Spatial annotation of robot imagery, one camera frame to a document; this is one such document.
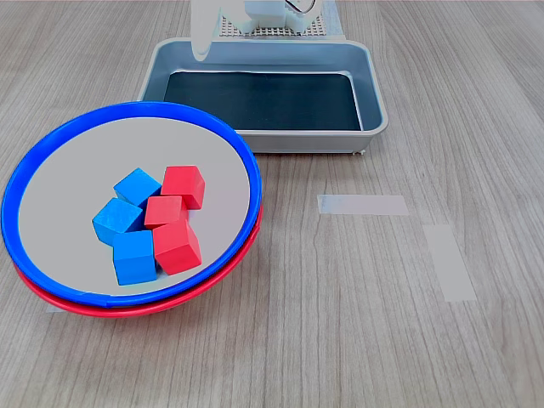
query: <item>red cube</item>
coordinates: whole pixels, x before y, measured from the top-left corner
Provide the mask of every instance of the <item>red cube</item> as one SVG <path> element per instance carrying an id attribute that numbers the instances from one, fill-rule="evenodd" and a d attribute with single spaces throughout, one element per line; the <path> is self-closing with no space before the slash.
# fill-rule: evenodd
<path id="1" fill-rule="evenodd" d="M 200 210 L 204 187 L 204 178 L 197 166 L 171 166 L 164 173 L 161 195 L 182 196 L 188 209 Z"/>
<path id="2" fill-rule="evenodd" d="M 202 264 L 195 231 L 186 219 L 153 229 L 155 259 L 168 275 L 175 275 Z"/>
<path id="3" fill-rule="evenodd" d="M 164 224 L 189 219 L 189 210 L 179 195 L 152 196 L 147 200 L 144 225 L 153 230 Z"/>

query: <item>tape strip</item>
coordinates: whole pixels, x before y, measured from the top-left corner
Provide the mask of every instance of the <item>tape strip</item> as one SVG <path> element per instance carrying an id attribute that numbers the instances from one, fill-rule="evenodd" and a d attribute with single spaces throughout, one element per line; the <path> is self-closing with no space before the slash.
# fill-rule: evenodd
<path id="1" fill-rule="evenodd" d="M 321 4 L 321 15 L 325 21 L 326 35 L 328 37 L 344 37 L 336 1 L 324 0 Z"/>
<path id="2" fill-rule="evenodd" d="M 402 195 L 318 195 L 321 214 L 410 215 Z"/>
<path id="3" fill-rule="evenodd" d="M 449 225 L 423 225 L 444 300 L 476 300 L 473 284 Z"/>

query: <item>blue rim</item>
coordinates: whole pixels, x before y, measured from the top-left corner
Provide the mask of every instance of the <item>blue rim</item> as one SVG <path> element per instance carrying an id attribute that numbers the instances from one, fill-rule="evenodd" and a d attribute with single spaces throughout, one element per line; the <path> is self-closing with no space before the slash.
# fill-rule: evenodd
<path id="1" fill-rule="evenodd" d="M 26 186 L 30 183 L 36 170 L 60 146 L 91 128 L 107 122 L 131 117 L 160 117 L 192 123 L 214 132 L 229 142 L 240 155 L 249 178 L 250 198 L 246 220 L 234 242 L 219 259 L 198 274 L 177 285 L 155 292 L 129 296 L 111 296 L 77 291 L 68 286 L 61 285 L 46 276 L 26 254 L 19 234 L 20 203 L 25 194 Z M 14 263 L 28 279 L 43 290 L 75 303 L 101 308 L 134 306 L 155 302 L 186 291 L 220 270 L 238 252 L 250 235 L 253 226 L 257 222 L 262 194 L 263 184 L 255 156 L 244 139 L 232 127 L 215 116 L 189 106 L 168 102 L 127 102 L 106 106 L 78 116 L 55 129 L 32 147 L 21 160 L 19 166 L 14 170 L 4 192 L 2 201 L 2 234 L 4 244 Z"/>

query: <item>toy block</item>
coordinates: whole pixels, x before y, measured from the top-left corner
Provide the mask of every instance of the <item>toy block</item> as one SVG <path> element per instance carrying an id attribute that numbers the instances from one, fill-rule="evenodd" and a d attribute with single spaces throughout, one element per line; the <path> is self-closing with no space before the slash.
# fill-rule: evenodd
<path id="1" fill-rule="evenodd" d="M 179 195 L 159 195 L 150 197 L 145 210 L 144 225 L 148 230 L 164 224 L 189 219 L 189 211 L 184 199 Z"/>
<path id="2" fill-rule="evenodd" d="M 200 210 L 204 199 L 204 178 L 197 166 L 167 167 L 162 182 L 162 196 L 182 196 L 187 208 Z"/>
<path id="3" fill-rule="evenodd" d="M 153 229 L 155 259 L 168 275 L 202 264 L 195 232 L 186 219 Z"/>
<path id="4" fill-rule="evenodd" d="M 97 238 L 112 246 L 115 235 L 144 228 L 144 210 L 112 198 L 93 218 L 93 227 Z"/>
<path id="5" fill-rule="evenodd" d="M 137 168 L 115 185 L 117 197 L 145 210 L 147 200 L 161 193 L 161 184 L 141 168 Z"/>
<path id="6" fill-rule="evenodd" d="M 143 230 L 115 235 L 113 265 L 119 285 L 155 281 L 157 273 L 152 232 Z"/>

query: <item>red rim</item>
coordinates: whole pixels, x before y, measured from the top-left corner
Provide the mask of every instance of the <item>red rim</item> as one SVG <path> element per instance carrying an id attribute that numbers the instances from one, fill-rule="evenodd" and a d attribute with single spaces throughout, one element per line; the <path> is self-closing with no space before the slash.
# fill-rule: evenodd
<path id="1" fill-rule="evenodd" d="M 253 226 L 253 230 L 247 241 L 244 243 L 240 251 L 215 275 L 211 276 L 209 279 L 202 282 L 200 285 L 195 286 L 192 289 L 189 289 L 186 292 L 180 293 L 174 297 L 169 297 L 167 299 L 161 300 L 159 302 L 142 304 L 139 306 L 133 306 L 130 308 L 114 308 L 114 309 L 102 309 L 94 306 L 86 306 L 83 304 L 73 303 L 71 301 L 56 297 L 49 292 L 44 291 L 41 287 L 34 285 L 25 274 L 23 274 L 20 269 L 15 265 L 15 269 L 19 274 L 20 278 L 25 282 L 25 284 L 40 298 L 45 300 L 48 303 L 51 303 L 57 308 L 66 310 L 68 312 L 76 313 L 79 315 L 91 316 L 91 317 L 102 317 L 102 318 L 124 318 L 124 317 L 138 317 L 144 315 L 151 315 L 153 313 L 162 312 L 167 309 L 174 308 L 179 306 L 181 303 L 185 303 L 192 298 L 201 295 L 212 286 L 219 283 L 226 275 L 228 275 L 237 264 L 246 256 L 249 248 L 251 248 L 253 242 L 257 238 L 257 234 L 261 228 L 261 221 L 263 218 L 263 207 L 261 206 L 257 222 Z"/>

